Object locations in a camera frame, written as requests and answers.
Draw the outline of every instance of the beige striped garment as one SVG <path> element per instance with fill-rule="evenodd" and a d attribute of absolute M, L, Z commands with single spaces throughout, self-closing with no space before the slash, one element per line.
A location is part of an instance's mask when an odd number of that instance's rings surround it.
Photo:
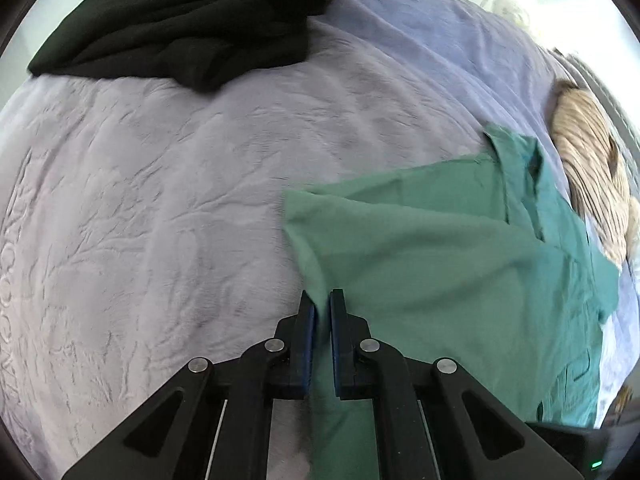
<path fill-rule="evenodd" d="M 588 90 L 565 88 L 551 138 L 569 181 L 571 204 L 583 219 L 594 219 L 603 254 L 622 268 L 630 207 L 625 164 L 597 98 Z"/>

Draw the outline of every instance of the bed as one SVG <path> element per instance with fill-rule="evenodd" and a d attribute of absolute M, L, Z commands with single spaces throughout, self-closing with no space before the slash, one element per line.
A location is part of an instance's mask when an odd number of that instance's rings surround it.
<path fill-rule="evenodd" d="M 311 27 L 307 61 L 215 94 L 45 75 L 0 113 L 0 416 L 44 480 L 188 359 L 239 356 L 295 312 L 285 187 L 476 153 L 492 122 L 537 137 L 568 197 L 548 125 L 573 78 L 523 31 L 465 0 L 334 0 Z M 599 421 L 637 322 L 623 267 Z M 276 404 L 270 479 L 306 477 L 307 428 Z"/>

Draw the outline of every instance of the black fabric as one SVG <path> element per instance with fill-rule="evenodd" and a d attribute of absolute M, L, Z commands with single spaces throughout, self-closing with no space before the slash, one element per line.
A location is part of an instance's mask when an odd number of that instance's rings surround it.
<path fill-rule="evenodd" d="M 84 0 L 29 65 L 91 78 L 173 77 L 212 91 L 254 68 L 300 62 L 306 17 L 331 0 Z"/>

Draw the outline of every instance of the silver screw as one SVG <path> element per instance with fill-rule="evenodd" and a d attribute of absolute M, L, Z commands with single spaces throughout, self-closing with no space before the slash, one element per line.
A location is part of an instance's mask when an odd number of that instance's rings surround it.
<path fill-rule="evenodd" d="M 264 347 L 269 352 L 279 352 L 280 350 L 282 350 L 284 348 L 284 341 L 282 339 L 269 339 L 264 344 Z"/>
<path fill-rule="evenodd" d="M 375 339 L 363 339 L 360 342 L 360 348 L 363 352 L 377 352 L 380 350 L 380 343 Z"/>
<path fill-rule="evenodd" d="M 443 374 L 452 374 L 458 369 L 456 362 L 451 359 L 440 359 L 436 366 Z"/>
<path fill-rule="evenodd" d="M 194 374 L 203 372 L 207 369 L 209 363 L 204 357 L 194 357 L 191 361 L 189 361 L 189 370 L 191 370 Z"/>

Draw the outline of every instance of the green shirt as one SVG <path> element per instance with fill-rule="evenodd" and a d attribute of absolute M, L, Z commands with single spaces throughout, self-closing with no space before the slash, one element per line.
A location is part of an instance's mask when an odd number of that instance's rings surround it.
<path fill-rule="evenodd" d="M 319 311 L 312 473 L 378 477 L 370 401 L 335 397 L 326 299 L 407 357 L 452 357 L 522 420 L 593 425 L 599 323 L 618 270 L 589 244 L 536 139 L 498 126 L 494 152 L 285 193 L 285 231 Z"/>

